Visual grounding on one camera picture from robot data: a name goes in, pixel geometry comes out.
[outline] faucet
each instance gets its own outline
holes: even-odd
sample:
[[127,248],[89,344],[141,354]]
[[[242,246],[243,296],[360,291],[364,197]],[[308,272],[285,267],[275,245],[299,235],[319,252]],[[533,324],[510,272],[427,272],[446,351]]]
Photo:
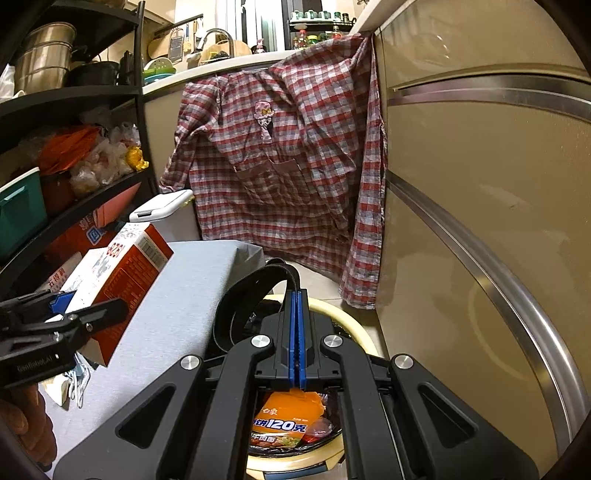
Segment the faucet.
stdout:
[[210,28],[209,30],[207,30],[205,32],[205,35],[203,36],[203,38],[201,39],[201,41],[199,42],[199,45],[197,45],[197,48],[195,48],[195,50],[203,50],[203,46],[205,45],[205,41],[207,40],[207,36],[210,33],[222,33],[226,36],[226,38],[228,39],[228,43],[230,44],[230,58],[234,58],[234,39],[232,38],[232,36],[225,31],[223,28]]

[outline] red and white box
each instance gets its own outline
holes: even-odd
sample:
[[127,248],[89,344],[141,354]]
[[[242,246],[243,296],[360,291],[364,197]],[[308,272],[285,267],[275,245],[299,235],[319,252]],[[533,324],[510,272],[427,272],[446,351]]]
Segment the red and white box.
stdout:
[[90,261],[85,261],[86,256],[82,259],[63,290],[76,289],[66,313],[115,298],[127,303],[129,314],[124,322],[95,333],[80,349],[89,360],[107,366],[129,321],[173,251],[148,222],[126,223],[107,248],[97,250],[100,253],[87,253]]

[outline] white bin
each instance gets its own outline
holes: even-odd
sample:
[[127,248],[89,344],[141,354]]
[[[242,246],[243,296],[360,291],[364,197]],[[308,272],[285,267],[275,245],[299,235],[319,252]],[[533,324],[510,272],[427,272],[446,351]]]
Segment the white bin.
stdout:
[[129,221],[152,222],[167,242],[201,240],[193,198],[191,190],[156,195],[131,212]]

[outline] human hand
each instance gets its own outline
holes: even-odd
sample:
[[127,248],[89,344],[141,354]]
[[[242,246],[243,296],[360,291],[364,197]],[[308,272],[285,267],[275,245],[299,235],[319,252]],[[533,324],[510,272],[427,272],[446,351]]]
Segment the human hand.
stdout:
[[45,400],[37,385],[13,390],[13,402],[0,399],[0,417],[18,436],[34,462],[49,465],[57,456],[53,423],[45,413]]

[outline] barcode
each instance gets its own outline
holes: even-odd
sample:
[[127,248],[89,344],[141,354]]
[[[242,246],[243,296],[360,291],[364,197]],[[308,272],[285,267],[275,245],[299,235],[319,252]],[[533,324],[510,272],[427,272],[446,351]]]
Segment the barcode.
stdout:
[[156,244],[146,234],[142,235],[137,243],[138,248],[150,260],[158,271],[164,268],[166,264],[166,257],[156,246]]

